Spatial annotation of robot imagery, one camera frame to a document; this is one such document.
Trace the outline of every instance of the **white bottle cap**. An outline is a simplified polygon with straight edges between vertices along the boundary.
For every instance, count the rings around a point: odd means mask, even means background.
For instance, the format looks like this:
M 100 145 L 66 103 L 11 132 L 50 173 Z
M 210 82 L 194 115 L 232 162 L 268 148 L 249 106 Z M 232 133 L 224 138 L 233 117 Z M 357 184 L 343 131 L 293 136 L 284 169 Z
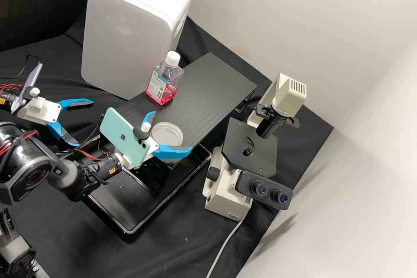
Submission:
M 166 55 L 165 63 L 167 63 L 169 66 L 177 67 L 179 59 L 181 59 L 181 57 L 177 52 L 169 51 Z

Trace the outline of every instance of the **white knob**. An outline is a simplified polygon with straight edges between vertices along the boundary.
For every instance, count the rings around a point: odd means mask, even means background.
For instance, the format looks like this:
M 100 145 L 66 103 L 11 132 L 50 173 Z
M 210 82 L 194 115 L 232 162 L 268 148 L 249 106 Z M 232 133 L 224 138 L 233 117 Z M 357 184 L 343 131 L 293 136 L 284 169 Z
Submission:
M 142 126 L 140 126 L 140 130 L 142 130 L 143 132 L 149 132 L 150 129 L 151 124 L 149 122 L 144 122 Z
M 31 91 L 29 91 L 29 94 L 33 97 L 33 98 L 35 98 L 35 97 L 37 97 L 39 94 L 40 94 L 40 90 L 39 90 L 39 88 L 32 88 L 31 89 Z

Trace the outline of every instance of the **microscope focus knob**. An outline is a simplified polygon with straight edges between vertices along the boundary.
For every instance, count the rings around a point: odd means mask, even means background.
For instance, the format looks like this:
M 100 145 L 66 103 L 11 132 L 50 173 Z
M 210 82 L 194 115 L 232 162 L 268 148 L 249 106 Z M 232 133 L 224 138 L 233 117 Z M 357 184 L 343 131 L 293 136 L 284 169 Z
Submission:
M 210 166 L 207 171 L 207 178 L 215 182 L 217 181 L 219 176 L 220 176 L 220 169 Z

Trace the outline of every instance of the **black tray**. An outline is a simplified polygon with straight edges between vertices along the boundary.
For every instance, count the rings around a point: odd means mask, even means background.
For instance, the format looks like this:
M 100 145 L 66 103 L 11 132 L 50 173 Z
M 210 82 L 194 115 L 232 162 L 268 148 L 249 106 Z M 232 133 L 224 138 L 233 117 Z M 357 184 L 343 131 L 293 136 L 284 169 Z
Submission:
M 97 147 L 97 144 L 98 138 L 95 138 L 83 149 L 94 156 L 99 156 L 101 152 L 90 150 L 92 146 Z M 170 170 L 164 181 L 159 182 L 160 190 L 155 190 L 148 181 L 124 169 L 109 179 L 108 185 L 102 185 L 93 191 L 89 195 L 89 200 L 109 216 L 124 233 L 133 234 L 207 164 L 211 156 L 205 147 L 197 145 L 189 156 L 178 162 L 172 169 L 168 167 Z M 79 153 L 74 153 L 67 158 L 77 160 L 80 164 L 88 162 L 88 159 Z

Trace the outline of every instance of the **smartphone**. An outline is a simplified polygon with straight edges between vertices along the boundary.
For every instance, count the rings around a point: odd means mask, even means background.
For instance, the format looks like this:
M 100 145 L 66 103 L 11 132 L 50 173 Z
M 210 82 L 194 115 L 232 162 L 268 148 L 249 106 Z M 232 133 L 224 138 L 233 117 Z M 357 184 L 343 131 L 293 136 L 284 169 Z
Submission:
M 100 132 L 134 166 L 141 166 L 150 144 L 133 134 L 133 126 L 114 108 L 108 108 L 100 125 Z

